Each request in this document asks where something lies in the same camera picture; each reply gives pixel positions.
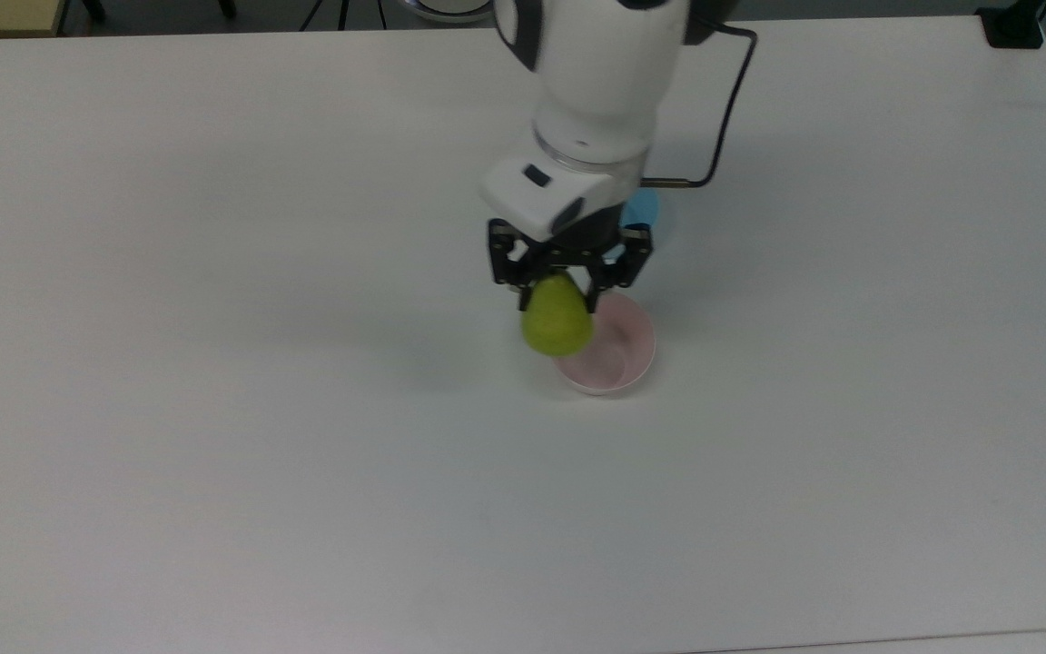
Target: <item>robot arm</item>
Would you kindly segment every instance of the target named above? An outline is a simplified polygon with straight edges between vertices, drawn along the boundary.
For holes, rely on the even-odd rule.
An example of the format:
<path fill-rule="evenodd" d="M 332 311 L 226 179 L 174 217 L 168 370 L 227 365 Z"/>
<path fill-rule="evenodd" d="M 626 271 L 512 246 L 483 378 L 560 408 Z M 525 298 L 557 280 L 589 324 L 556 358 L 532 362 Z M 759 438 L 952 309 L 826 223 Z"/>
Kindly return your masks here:
<path fill-rule="evenodd" d="M 732 8 L 709 4 L 718 20 Z M 501 217 L 490 223 L 492 272 L 520 290 L 520 310 L 535 281 L 579 265 L 594 311 L 598 293 L 630 286 L 651 254 L 647 228 L 622 229 L 619 218 L 681 45 L 706 37 L 689 25 L 692 9 L 690 0 L 495 0 L 503 42 L 543 84 L 532 125 L 481 186 Z M 519 244 L 522 256 L 507 256 Z M 622 255 L 606 260 L 616 245 Z"/>

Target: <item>pink bowl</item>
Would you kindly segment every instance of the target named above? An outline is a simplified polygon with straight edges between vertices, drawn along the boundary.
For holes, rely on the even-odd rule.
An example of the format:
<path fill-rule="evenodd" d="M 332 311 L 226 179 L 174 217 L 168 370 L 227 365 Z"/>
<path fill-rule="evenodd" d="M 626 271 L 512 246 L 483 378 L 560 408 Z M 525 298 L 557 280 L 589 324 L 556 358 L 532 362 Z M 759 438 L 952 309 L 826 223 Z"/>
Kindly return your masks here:
<path fill-rule="evenodd" d="M 581 352 L 555 359 L 555 367 L 573 389 L 606 396 L 635 384 L 657 352 L 649 314 L 619 293 L 602 295 L 593 314 L 592 340 Z"/>

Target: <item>black cable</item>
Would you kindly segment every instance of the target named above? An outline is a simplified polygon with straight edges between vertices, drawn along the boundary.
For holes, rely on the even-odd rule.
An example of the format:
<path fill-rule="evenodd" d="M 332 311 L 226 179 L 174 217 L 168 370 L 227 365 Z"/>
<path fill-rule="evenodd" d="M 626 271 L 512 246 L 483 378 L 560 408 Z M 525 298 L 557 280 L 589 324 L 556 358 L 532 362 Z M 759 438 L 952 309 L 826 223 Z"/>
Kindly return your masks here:
<path fill-rule="evenodd" d="M 322 3 L 322 0 L 317 0 L 316 3 L 313 3 L 313 8 L 309 9 L 306 21 L 301 24 L 301 29 L 298 29 L 298 31 L 304 31 L 304 29 L 309 26 L 309 22 L 313 21 L 314 14 L 316 14 L 317 9 L 320 8 L 320 3 Z"/>
<path fill-rule="evenodd" d="M 753 51 L 756 50 L 756 32 L 752 29 L 743 29 L 738 26 L 726 24 L 714 24 L 706 21 L 702 17 L 692 17 L 692 20 L 706 26 L 712 31 L 731 35 L 731 37 L 748 38 L 748 49 L 745 50 L 745 59 L 742 67 L 737 71 L 737 82 L 733 83 L 733 90 L 729 93 L 729 104 L 726 104 L 726 116 L 721 120 L 721 132 L 718 132 L 718 144 L 712 150 L 712 161 L 709 162 L 709 171 L 701 179 L 684 179 L 673 177 L 645 177 L 640 181 L 640 186 L 649 189 L 700 189 L 706 183 L 712 181 L 712 176 L 718 174 L 718 164 L 721 162 L 721 152 L 726 145 L 726 132 L 729 130 L 729 119 L 733 114 L 733 105 L 737 103 L 740 87 L 745 82 L 745 73 L 748 71 L 748 64 L 753 61 Z"/>
<path fill-rule="evenodd" d="M 349 16 L 349 0 L 341 0 L 341 12 L 337 14 L 337 31 L 345 31 L 345 17 Z"/>

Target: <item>floor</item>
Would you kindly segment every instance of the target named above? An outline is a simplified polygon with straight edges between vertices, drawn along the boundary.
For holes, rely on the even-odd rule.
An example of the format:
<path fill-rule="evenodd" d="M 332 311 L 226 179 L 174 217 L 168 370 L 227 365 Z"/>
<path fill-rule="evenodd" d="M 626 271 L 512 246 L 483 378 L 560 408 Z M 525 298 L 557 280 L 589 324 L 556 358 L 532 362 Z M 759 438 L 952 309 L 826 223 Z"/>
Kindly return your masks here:
<path fill-rule="evenodd" d="M 341 5 L 347 4 L 347 12 Z M 400 0 L 236 0 L 237 17 L 222 16 L 217 0 L 100 0 L 104 24 L 92 24 L 82 0 L 67 0 L 64 32 L 69 37 L 112 37 L 136 33 L 206 33 L 222 31 L 296 31 L 309 18 L 308 29 L 435 28 L 412 16 Z M 779 20 L 814 17 L 958 16 L 980 5 L 1006 5 L 1008 0 L 742 0 L 733 20 Z M 476 26 L 485 26 L 483 22 Z M 1046 18 L 1043 20 L 1046 31 Z"/>

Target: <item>blue object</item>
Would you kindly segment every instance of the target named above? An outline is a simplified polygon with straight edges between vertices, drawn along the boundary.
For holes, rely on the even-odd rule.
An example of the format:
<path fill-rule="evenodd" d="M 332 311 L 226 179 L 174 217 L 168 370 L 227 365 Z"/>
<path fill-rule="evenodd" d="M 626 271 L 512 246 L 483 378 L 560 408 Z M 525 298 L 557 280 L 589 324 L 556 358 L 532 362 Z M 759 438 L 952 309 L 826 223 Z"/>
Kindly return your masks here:
<path fill-rule="evenodd" d="M 660 198 L 656 189 L 637 189 L 636 194 L 623 205 L 623 213 L 619 217 L 619 226 L 643 223 L 652 227 L 660 215 Z"/>

